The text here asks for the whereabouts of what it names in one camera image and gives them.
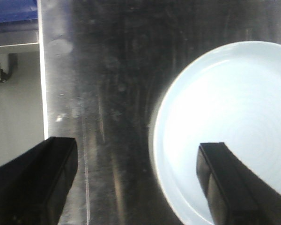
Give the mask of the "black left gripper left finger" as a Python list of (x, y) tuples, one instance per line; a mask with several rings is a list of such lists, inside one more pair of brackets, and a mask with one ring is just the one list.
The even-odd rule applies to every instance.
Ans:
[(56, 225), (78, 169), (74, 138), (50, 137), (0, 166), (0, 225)]

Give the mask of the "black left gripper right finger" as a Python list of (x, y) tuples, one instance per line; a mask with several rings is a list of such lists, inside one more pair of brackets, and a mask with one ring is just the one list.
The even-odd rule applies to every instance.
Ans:
[(281, 195), (223, 142), (202, 143), (196, 173), (216, 225), (281, 225)]

